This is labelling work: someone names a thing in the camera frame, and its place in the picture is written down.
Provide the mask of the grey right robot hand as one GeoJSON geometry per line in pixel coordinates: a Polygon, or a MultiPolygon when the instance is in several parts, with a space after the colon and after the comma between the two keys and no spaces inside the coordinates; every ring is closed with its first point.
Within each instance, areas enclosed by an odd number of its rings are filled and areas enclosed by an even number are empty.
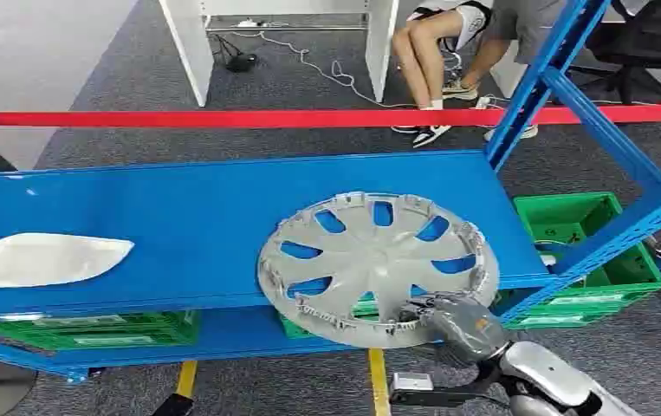
{"type": "Polygon", "coordinates": [[[502,354],[509,333],[470,292],[432,292],[408,300],[399,313],[402,322],[418,321],[433,335],[413,350],[453,367],[469,367],[502,354]]]}

